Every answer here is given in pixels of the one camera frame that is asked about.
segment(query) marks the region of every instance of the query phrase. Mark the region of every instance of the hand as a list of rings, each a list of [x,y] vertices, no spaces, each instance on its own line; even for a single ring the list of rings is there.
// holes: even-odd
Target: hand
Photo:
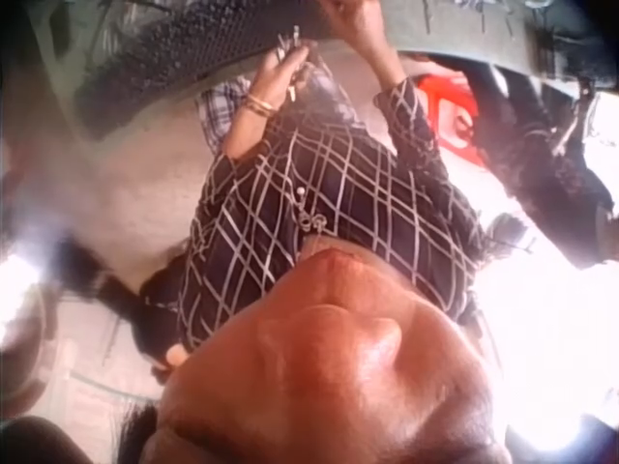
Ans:
[[[310,48],[302,45],[290,52],[280,63],[275,50],[262,60],[250,87],[250,94],[279,110],[286,101],[286,93],[295,72],[301,69],[310,55]]]
[[[318,0],[331,27],[366,60],[390,49],[379,0]]]

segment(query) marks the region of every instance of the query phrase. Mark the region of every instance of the woman's hand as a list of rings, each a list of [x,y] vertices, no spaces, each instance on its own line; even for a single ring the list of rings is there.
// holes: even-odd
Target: woman's hand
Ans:
[[[366,60],[391,49],[379,0],[318,1],[339,37]]]
[[[406,78],[398,52],[389,45],[379,0],[318,0],[336,33],[364,58],[383,90]]]
[[[286,101],[292,77],[301,69],[309,54],[310,48],[302,45],[288,53],[280,63],[275,50],[267,53],[250,87],[250,94],[279,110]]]

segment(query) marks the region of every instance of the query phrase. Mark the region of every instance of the red object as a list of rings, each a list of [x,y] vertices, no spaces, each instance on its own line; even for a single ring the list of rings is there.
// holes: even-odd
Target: red object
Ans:
[[[471,118],[477,117],[477,103],[467,85],[459,84],[458,77],[445,77],[442,75],[426,75],[422,77],[418,87],[419,90],[427,95],[427,117],[429,123],[438,136],[438,143],[441,147],[458,155],[464,160],[485,167],[484,162],[479,156],[478,149],[470,142],[464,147],[457,147],[446,138],[443,138],[439,129],[439,111],[442,100],[451,102],[456,106],[467,111]]]

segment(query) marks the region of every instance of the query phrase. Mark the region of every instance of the black mesh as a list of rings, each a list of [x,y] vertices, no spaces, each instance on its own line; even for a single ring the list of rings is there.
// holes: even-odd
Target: black mesh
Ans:
[[[220,68],[263,53],[298,24],[327,38],[315,0],[206,0],[146,26],[77,91],[78,117],[100,138],[148,104]]]

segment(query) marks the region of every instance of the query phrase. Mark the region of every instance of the bangle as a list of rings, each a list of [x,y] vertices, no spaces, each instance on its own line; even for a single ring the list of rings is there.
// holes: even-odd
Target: bangle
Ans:
[[[246,103],[251,103],[253,106],[257,106],[264,113],[267,113],[269,115],[268,117],[275,116],[275,114],[278,112],[276,109],[273,108],[272,105],[261,99],[256,98],[252,94],[248,94]]]
[[[243,107],[262,118],[269,119],[272,116],[271,113],[268,113],[264,110],[264,108],[258,106],[253,101],[245,100],[245,102],[243,103]]]

